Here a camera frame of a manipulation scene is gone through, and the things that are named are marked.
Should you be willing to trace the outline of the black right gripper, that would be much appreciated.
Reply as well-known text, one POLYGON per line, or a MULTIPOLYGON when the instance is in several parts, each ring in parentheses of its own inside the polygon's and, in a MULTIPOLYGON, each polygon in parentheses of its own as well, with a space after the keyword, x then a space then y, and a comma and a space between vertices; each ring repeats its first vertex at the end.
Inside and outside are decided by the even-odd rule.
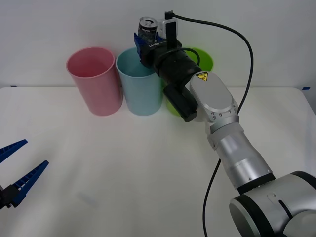
POLYGON ((152 68, 155 72, 160 71, 162 62, 173 53, 169 51, 182 47, 177 39, 163 39, 158 32, 156 32, 154 41, 148 41, 134 33, 134 43, 141 64, 146 68, 152 68))

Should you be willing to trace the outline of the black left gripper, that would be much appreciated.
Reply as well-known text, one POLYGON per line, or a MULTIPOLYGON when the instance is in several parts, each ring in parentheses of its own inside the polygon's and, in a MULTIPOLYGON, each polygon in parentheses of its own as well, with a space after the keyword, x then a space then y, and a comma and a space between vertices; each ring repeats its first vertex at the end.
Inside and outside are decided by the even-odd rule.
MULTIPOLYGON (((27 143, 28 141, 24 139, 0 148, 0 163, 27 143)), ((17 207, 26 197, 28 191, 41 176, 48 164, 49 162, 45 160, 15 183, 7 186, 6 188, 0 187, 0 208, 10 208, 11 206, 17 207)))

